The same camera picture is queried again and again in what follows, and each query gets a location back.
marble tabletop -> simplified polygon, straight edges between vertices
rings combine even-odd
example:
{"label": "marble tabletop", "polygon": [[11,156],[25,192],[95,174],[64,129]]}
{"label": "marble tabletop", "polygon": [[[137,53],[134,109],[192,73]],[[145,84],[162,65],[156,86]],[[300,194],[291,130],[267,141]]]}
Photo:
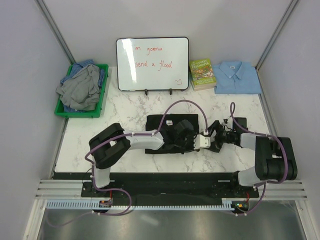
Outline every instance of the marble tabletop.
{"label": "marble tabletop", "polygon": [[[113,123],[134,132],[144,131],[147,115],[162,114],[175,101],[186,99],[196,102],[204,110],[208,125],[230,115],[229,106],[235,102],[235,117],[246,117],[252,131],[268,133],[266,119],[258,95],[216,95],[213,89],[193,91],[120,91],[117,68],[109,68],[109,77],[100,118],[70,118],[55,167],[57,173],[86,172],[90,164],[84,156],[90,150],[89,140]],[[181,102],[169,114],[198,114],[199,130],[205,121],[196,106]],[[185,154],[145,154],[143,149],[127,151],[111,167],[111,172],[234,172],[254,165],[255,154],[250,149],[224,144],[220,153],[201,149]]]}

black cloth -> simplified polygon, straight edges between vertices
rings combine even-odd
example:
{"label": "black cloth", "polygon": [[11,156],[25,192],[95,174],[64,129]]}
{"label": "black cloth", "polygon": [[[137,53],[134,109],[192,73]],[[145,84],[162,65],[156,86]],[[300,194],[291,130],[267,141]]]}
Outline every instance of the black cloth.
{"label": "black cloth", "polygon": [[[145,130],[152,131],[152,130],[158,129],[162,117],[163,117],[162,114],[148,115],[146,117]],[[188,120],[192,124],[193,130],[195,131],[195,133],[196,134],[199,133],[198,114],[167,114],[164,117],[164,121],[161,127],[165,127],[167,125],[167,121],[172,121],[172,124],[174,126],[179,122],[181,122],[182,120]],[[177,154],[182,152],[182,150],[176,146],[174,146],[171,149],[165,149],[165,147],[166,147],[166,141],[164,141],[164,145],[160,149],[158,150],[146,149],[145,153],[146,154]],[[193,143],[189,146],[189,150],[184,152],[191,152],[191,151],[193,151]]]}

colorful book cover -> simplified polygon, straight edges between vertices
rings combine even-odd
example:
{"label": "colorful book cover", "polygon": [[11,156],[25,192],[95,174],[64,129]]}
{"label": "colorful book cover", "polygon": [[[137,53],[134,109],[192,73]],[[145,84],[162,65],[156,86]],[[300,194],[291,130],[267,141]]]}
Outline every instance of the colorful book cover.
{"label": "colorful book cover", "polygon": [[189,62],[190,72],[193,78],[193,84],[217,84],[210,59],[201,59]]}

blue cloth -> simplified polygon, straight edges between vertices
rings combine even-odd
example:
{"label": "blue cloth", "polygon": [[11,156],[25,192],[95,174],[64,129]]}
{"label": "blue cloth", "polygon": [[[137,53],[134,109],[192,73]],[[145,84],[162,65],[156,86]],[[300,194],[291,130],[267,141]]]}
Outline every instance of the blue cloth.
{"label": "blue cloth", "polygon": [[102,87],[102,82],[105,78],[105,70],[104,69],[100,69],[100,76],[99,76],[99,80],[98,80],[98,86],[101,88]]}
{"label": "blue cloth", "polygon": [[84,110],[76,110],[76,109],[73,109],[69,106],[66,106],[63,104],[63,110],[65,113],[85,113],[86,111]]}
{"label": "blue cloth", "polygon": [[68,79],[73,78],[73,76],[76,75],[77,72],[79,72],[81,69],[88,66],[89,64],[95,64],[95,62],[92,59],[76,62],[75,64],[73,64],[70,74],[62,78],[60,83],[63,84]]}
{"label": "blue cloth", "polygon": [[256,69],[250,62],[223,61],[213,66],[216,94],[261,94]]}

white wall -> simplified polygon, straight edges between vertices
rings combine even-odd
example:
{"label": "white wall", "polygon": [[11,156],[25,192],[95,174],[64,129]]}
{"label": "white wall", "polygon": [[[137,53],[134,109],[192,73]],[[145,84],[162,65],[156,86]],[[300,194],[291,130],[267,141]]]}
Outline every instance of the white wall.
{"label": "white wall", "polygon": [[19,240],[57,146],[69,62],[33,0],[0,1],[0,33],[0,239]]}
{"label": "white wall", "polygon": [[279,135],[292,140],[314,215],[320,225],[320,1],[303,0],[260,70]]}
{"label": "white wall", "polygon": [[116,39],[188,37],[190,59],[256,65],[290,0],[44,0],[77,61],[116,66]]}

